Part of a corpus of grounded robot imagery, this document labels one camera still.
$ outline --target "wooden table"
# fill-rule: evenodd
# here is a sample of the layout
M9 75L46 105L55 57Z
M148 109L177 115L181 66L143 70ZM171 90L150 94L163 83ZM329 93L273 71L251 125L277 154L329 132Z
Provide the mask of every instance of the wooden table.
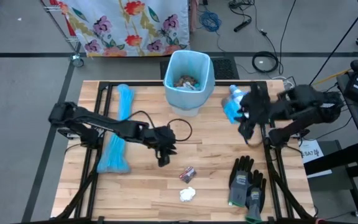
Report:
M98 85L99 81L83 82L79 106L94 110ZM283 90L283 82L268 80L267 86L271 99L276 100L276 94ZM166 125L171 119L179 118L165 101L163 86L131 88L136 90L132 112L148 112L156 126ZM247 209L227 204L228 179L234 160L244 155L255 160L253 169L263 172L268 180L263 220L268 216L275 216L263 146L247 146L237 132L238 125L230 124L227 120L221 108L221 99L228 93L228 86L216 86L198 116L183 118L191 123L193 134L188 141L176 143L178 154L171 156L171 163L165 167L158 167L152 149L127 142L126 159L132 172L99 175L92 219L105 216L105 220L244 221ZM119 94L113 88L109 117L117 118L118 99ZM141 114L132 119L149 122ZM277 127L286 124L288 121L276 122ZM189 132L188 126L181 122L172 123L172 129L177 139L185 138ZM105 146L109 139L110 135L105 138ZM250 143L257 144L260 141L260 128L255 127ZM77 143L79 141L70 141L69 146ZM296 141L291 141L288 145L298 148ZM85 148L74 147L67 152L52 217L63 211L78 190L84 157ZM284 148L282 157L289 189L306 211L314 215L313 201L299 152ZM188 166L196 169L197 176L186 184L178 176ZM196 189L196 196L191 202L181 202L179 191L187 187ZM287 213L284 199L281 191L278 194L285 217Z

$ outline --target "floral fabric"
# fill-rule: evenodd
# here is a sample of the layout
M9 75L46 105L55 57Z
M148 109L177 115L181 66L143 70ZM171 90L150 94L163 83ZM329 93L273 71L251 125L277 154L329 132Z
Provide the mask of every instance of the floral fabric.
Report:
M170 55L189 49L188 0L59 0L89 57Z

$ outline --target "white tissue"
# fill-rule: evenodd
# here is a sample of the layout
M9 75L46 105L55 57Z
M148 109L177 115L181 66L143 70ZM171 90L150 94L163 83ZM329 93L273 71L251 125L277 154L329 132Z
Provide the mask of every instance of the white tissue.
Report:
M192 187L188 187L180 191L180 200L182 202L189 202L193 199L194 195L196 195L196 190Z

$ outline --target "concrete floor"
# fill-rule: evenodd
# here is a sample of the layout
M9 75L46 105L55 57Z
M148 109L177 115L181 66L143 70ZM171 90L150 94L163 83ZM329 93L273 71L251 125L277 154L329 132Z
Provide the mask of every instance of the concrete floor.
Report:
M0 3L0 52L70 52L38 1L0 0ZM208 6L223 21L219 29L219 46L227 52L271 51L270 44L256 32L254 23L238 33L232 31L241 23L242 17L231 13L226 3L227 0L209 0ZM276 49L279 48L291 4L292 1L288 0L257 1L258 26L268 32ZM253 7L247 13L254 18ZM288 23L282 50L305 54L304 57L283 57L283 76L294 76L297 84L309 83L357 15L358 3L354 0L298 0ZM59 23L64 24L59 13L55 13L55 16ZM358 23L338 52L358 52L358 46L354 43L356 37ZM199 29L191 35L191 48L202 52L220 52L217 38L215 33ZM310 52L322 54L320 57L310 57ZM317 80L349 68L354 59L358 57L333 57ZM253 72L250 57L236 57L235 60ZM70 86L66 100L78 100L83 80L120 80L128 77L151 80L160 77L158 58L84 58L84 61L85 66L74 69L71 80L67 80ZM22 220L50 127L47 117L61 95L68 64L66 57L0 58L0 223ZM241 79L267 78L257 73L248 74L241 67L237 69ZM271 77L277 75L277 72L270 74ZM325 90L334 82L330 80L316 88ZM310 127L308 138L342 126L349 116L348 112L344 112L333 124ZM354 123L351 121L340 131L321 138L334 139L338 139L342 147L358 142ZM32 220L46 220L50 216L66 145L67 140L56 136ZM312 192L312 195L319 208L319 217L333 217L355 210L348 191ZM358 218L350 215L335 220L358 222Z

